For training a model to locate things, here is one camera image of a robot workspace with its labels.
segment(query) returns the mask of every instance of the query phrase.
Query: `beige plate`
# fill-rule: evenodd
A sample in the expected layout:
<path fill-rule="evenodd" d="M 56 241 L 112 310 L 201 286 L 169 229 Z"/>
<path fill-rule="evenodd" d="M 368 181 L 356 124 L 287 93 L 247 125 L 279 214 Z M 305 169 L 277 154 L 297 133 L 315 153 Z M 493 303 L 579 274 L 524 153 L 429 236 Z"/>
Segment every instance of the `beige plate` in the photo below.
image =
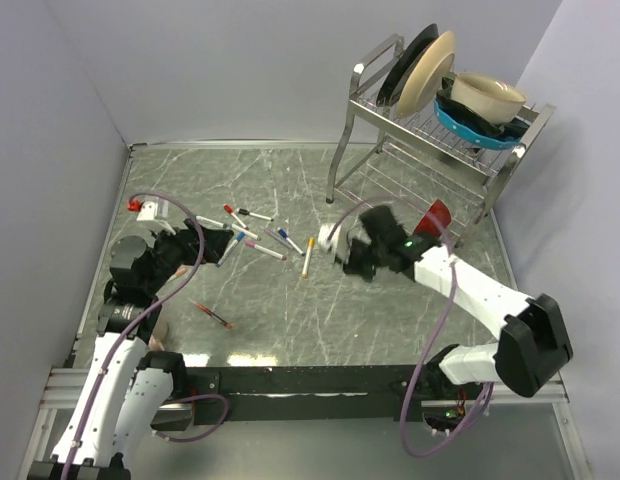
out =
<path fill-rule="evenodd" d="M 454 63 L 454 33 L 448 30 L 423 54 L 403 87 L 397 117 L 405 118 L 422 110 L 441 88 L 441 79 L 450 71 Z"/>

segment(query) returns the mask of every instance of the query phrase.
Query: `dish rack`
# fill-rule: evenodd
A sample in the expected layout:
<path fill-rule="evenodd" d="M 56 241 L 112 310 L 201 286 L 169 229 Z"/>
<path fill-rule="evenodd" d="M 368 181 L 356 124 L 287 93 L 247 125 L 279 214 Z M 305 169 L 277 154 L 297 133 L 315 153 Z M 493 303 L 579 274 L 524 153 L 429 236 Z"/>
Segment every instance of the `dish rack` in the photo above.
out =
<path fill-rule="evenodd" d="M 392 59 L 369 74 L 369 67 L 380 64 L 377 60 L 392 48 Z M 445 196 L 444 203 L 452 214 L 448 232 L 459 248 L 490 212 L 555 107 L 547 104 L 539 109 L 535 109 L 536 104 L 522 107 L 517 116 L 529 128 L 518 145 L 502 151 L 478 148 L 447 130 L 437 121 L 433 102 L 408 118 L 398 119 L 395 106 L 379 107 L 375 101 L 379 82 L 397 63 L 403 48 L 403 37 L 391 35 L 354 66 L 346 124 L 330 164 L 326 201 L 334 201 L 335 189 L 352 201 L 361 201 L 363 186 L 360 195 L 354 193 L 357 177 L 360 185 L 367 182 L 384 195 L 408 200 L 401 203 L 409 203 L 420 212 L 418 217 L 412 217 L 415 219 L 423 215 L 437 196 Z M 369 76 L 362 83 L 364 72 Z M 450 72 L 448 76 L 454 79 L 455 74 Z M 337 180 L 355 117 L 378 128 L 377 143 Z"/>

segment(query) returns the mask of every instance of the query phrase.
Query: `cable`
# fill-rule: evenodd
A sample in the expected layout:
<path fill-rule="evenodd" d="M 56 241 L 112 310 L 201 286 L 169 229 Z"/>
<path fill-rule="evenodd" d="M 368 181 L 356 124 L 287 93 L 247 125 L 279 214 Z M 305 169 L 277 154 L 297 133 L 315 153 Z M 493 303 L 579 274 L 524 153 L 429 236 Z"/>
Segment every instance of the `cable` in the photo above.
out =
<path fill-rule="evenodd" d="M 81 413 L 81 416 L 79 417 L 79 422 L 77 424 L 77 428 L 75 430 L 75 434 L 72 439 L 73 446 L 68 451 L 68 457 L 66 458 L 66 462 L 63 466 L 63 470 L 61 471 L 61 480 L 68 479 L 68 474 L 70 473 L 70 467 L 72 466 L 72 462 L 74 461 L 74 458 L 77 454 L 77 450 L 81 442 L 81 437 L 83 436 L 86 425 L 88 423 L 88 419 L 90 418 L 90 412 L 92 411 L 94 402 L 97 399 L 97 394 L 99 393 L 99 389 L 101 388 L 101 384 L 103 383 L 103 378 L 106 372 L 108 371 L 110 362 L 112 362 L 112 359 L 114 358 L 114 354 L 116 353 L 117 349 L 121 346 L 121 344 L 126 339 L 128 334 L 132 330 L 134 330 L 137 327 L 137 325 L 143 321 L 144 318 L 146 318 L 150 313 L 152 313 L 154 310 L 159 308 L 159 306 L 163 305 L 165 302 L 167 302 L 172 297 L 174 297 L 183 287 L 185 287 L 188 284 L 188 282 L 190 282 L 190 280 L 192 280 L 192 277 L 194 277 L 195 273 L 197 273 L 197 269 L 199 268 L 199 266 L 201 265 L 201 262 L 203 261 L 205 239 L 203 237 L 203 230 L 201 229 L 201 226 L 199 225 L 199 222 L 197 221 L 196 216 L 184 204 L 162 193 L 136 192 L 130 196 L 130 198 L 128 199 L 128 202 L 132 202 L 136 197 L 139 197 L 142 195 L 161 198 L 162 200 L 165 200 L 173 204 L 174 206 L 178 207 L 181 211 L 183 211 L 183 213 L 185 213 L 185 215 L 190 220 L 192 220 L 194 228 L 197 232 L 197 236 L 199 237 L 199 251 L 197 253 L 197 259 L 195 260 L 194 265 L 190 269 L 190 272 L 188 273 L 186 278 L 183 280 L 183 282 L 177 285 L 174 288 L 174 290 L 168 293 L 165 297 L 157 300 L 156 302 L 151 304 L 148 308 L 146 308 L 143 312 L 141 312 L 134 320 L 132 320 L 132 322 L 128 324 L 128 326 L 121 332 L 119 337 L 117 337 L 115 342 L 112 344 L 112 347 L 110 348 L 105 358 L 103 359 L 103 363 L 101 364 L 101 373 L 97 375 L 97 378 L 95 379 L 94 384 L 92 385 L 92 389 L 90 390 L 90 394 L 88 395 L 88 399 L 86 400 L 86 404 L 83 407 L 83 412 Z"/>
<path fill-rule="evenodd" d="M 219 420 L 217 420 L 217 423 L 214 424 L 214 426 L 212 426 L 211 428 L 209 428 L 202 434 L 196 435 L 190 438 L 170 437 L 163 432 L 156 432 L 157 436 L 160 438 L 163 438 L 164 440 L 168 440 L 169 442 L 190 443 L 190 442 L 196 442 L 197 440 L 206 438 L 208 435 L 211 435 L 212 433 L 214 433 L 221 426 L 221 424 L 223 424 L 223 421 L 226 419 L 226 417 L 228 416 L 228 412 L 230 411 L 230 402 L 223 395 L 219 395 L 218 393 L 206 393 L 203 395 L 195 395 L 194 397 L 182 398 L 180 400 L 171 400 L 169 402 L 166 402 L 165 405 L 171 405 L 173 403 L 197 402 L 199 400 L 206 400 L 209 398 L 221 400 L 221 402 L 223 403 L 223 413 L 219 417 Z"/>
<path fill-rule="evenodd" d="M 417 208 L 412 203 L 410 203 L 408 200 L 404 198 L 393 197 L 390 195 L 380 195 L 378 197 L 372 197 L 366 200 L 362 200 L 361 202 L 356 204 L 354 207 L 352 207 L 351 209 L 343 213 L 341 218 L 334 224 L 334 227 L 332 227 L 332 231 L 328 235 L 328 241 L 332 239 L 332 236 L 336 232 L 339 225 L 341 225 L 341 223 L 343 223 L 343 221 L 348 216 L 352 215 L 362 205 L 369 205 L 372 203 L 377 203 L 380 201 L 387 201 L 387 200 L 391 200 L 391 201 L 401 200 L 405 202 L 406 204 L 408 204 L 410 207 Z M 452 243 L 450 242 L 450 238 L 448 236 L 448 232 L 446 231 L 445 227 L 441 224 L 439 219 L 433 214 L 431 214 L 430 212 L 425 212 L 425 216 L 434 223 L 434 225 L 437 227 L 437 230 L 439 230 L 439 232 L 441 233 L 442 242 L 445 245 L 446 250 L 448 251 L 448 255 L 451 256 L 452 255 Z M 408 388 L 406 389 L 406 395 L 403 398 L 403 404 L 401 405 L 401 415 L 399 417 L 399 432 L 400 432 L 400 437 L 401 437 L 401 445 L 403 446 L 404 450 L 409 455 L 416 457 L 416 458 L 429 457 L 431 455 L 438 453 L 443 448 L 445 448 L 447 445 L 449 445 L 450 442 L 453 441 L 457 437 L 457 435 L 459 435 L 464 430 L 467 430 L 468 428 L 470 428 L 480 418 L 480 416 L 488 408 L 488 404 L 492 397 L 493 384 L 487 383 L 483 386 L 481 393 L 479 393 L 479 396 L 477 397 L 474 404 L 470 408 L 470 411 L 466 414 L 463 420 L 459 422 L 459 425 L 457 425 L 457 428 L 454 429 L 454 431 L 450 434 L 449 437 L 447 437 L 445 440 L 443 440 L 438 445 L 432 447 L 431 449 L 426 450 L 425 452 L 414 450 L 410 446 L 408 442 L 408 438 L 407 438 L 408 422 L 406 419 L 408 416 L 408 411 L 410 410 L 410 402 L 412 401 L 412 395 L 414 394 L 414 390 L 417 386 L 417 380 L 419 379 L 421 370 L 423 369 L 423 366 L 426 363 L 426 359 L 430 353 L 430 350 L 432 350 L 432 346 L 435 340 L 441 333 L 441 330 L 443 329 L 443 326 L 445 325 L 446 320 L 448 319 L 448 316 L 450 315 L 450 311 L 452 310 L 452 306 L 454 305 L 454 296 L 456 295 L 457 289 L 459 286 L 459 282 L 457 279 L 457 270 L 455 268 L 454 262 L 450 262 L 450 270 L 452 274 L 452 281 L 450 285 L 450 293 L 448 294 L 448 300 L 446 302 L 446 306 L 443 312 L 441 313 L 441 315 L 439 316 L 439 320 L 437 320 L 437 323 L 435 325 L 432 335 L 430 336 L 430 339 L 428 340 L 428 342 L 426 343 L 426 346 L 421 352 L 419 361 L 414 367 L 412 377 L 410 378 L 410 382 L 408 383 Z"/>

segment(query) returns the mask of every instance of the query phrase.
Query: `beige bowl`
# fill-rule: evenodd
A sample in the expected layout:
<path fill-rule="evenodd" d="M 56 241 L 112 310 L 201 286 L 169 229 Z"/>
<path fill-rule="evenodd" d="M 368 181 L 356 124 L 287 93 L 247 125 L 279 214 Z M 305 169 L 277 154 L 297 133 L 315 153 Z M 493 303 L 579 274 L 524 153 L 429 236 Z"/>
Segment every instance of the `beige bowl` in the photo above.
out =
<path fill-rule="evenodd" d="M 459 73 L 450 98 L 462 103 L 493 125 L 510 122 L 526 103 L 518 88 L 481 73 Z"/>

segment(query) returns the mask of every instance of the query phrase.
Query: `marble tabletop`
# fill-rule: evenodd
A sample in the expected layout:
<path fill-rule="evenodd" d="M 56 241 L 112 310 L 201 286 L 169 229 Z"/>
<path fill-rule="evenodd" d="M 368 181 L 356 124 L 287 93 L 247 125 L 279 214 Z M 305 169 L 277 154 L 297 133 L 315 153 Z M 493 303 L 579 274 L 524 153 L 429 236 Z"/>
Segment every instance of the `marble tabletop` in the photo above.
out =
<path fill-rule="evenodd" d="M 366 151 L 348 148 L 341 171 Z M 269 226 L 283 227 L 304 248 L 311 236 L 316 237 L 320 224 L 336 221 L 354 205 L 343 194 L 338 194 L 331 205 L 325 202 L 333 154 L 334 148 L 321 147 L 137 149 L 131 156 L 124 195 L 107 240 L 108 251 L 126 235 L 141 235 L 151 241 L 147 229 L 125 208 L 127 197 L 138 190 L 172 195 L 196 214 L 220 221 L 230 220 L 222 208 L 224 203 L 273 216 L 275 221 Z M 399 168 L 383 164 L 386 160 L 383 154 L 377 160 L 381 163 L 364 166 L 362 171 L 372 175 L 382 169 L 385 175 Z M 441 198 L 454 213 L 463 210 L 463 205 L 457 206 L 459 192 L 435 188 L 422 175 L 414 179 L 409 172 L 394 173 L 426 200 Z M 371 177 L 354 177 L 344 187 L 361 198 L 379 194 L 380 185 L 366 181 Z M 419 218 L 405 207 L 395 208 L 406 223 Z M 183 218 L 177 209 L 170 210 L 174 226 L 181 225 Z M 255 218 L 246 219 L 246 223 L 257 232 L 268 226 Z M 477 230 L 459 255 L 487 275 L 508 283 L 506 259 L 492 219 L 483 220 Z M 443 309 L 445 299 L 441 295 L 389 271 L 380 271 L 372 283 L 346 276 L 332 257 L 318 249 L 308 278 L 302 279 L 304 259 L 266 235 L 262 237 L 263 246 L 285 253 L 288 260 L 276 260 L 242 243 L 220 268 L 201 267 L 193 281 L 164 305 L 161 316 L 169 325 L 164 344 L 183 353 L 188 366 L 392 365 L 416 361 Z M 85 367 L 92 356 L 97 313 L 109 277 L 107 260 L 106 255 L 89 299 L 75 360 L 78 368 Z M 174 282 L 166 285 L 161 294 L 174 286 Z M 223 328 L 191 300 L 216 311 L 234 329 Z M 455 307 L 433 353 L 451 343 L 474 345 L 490 339 L 480 323 Z"/>

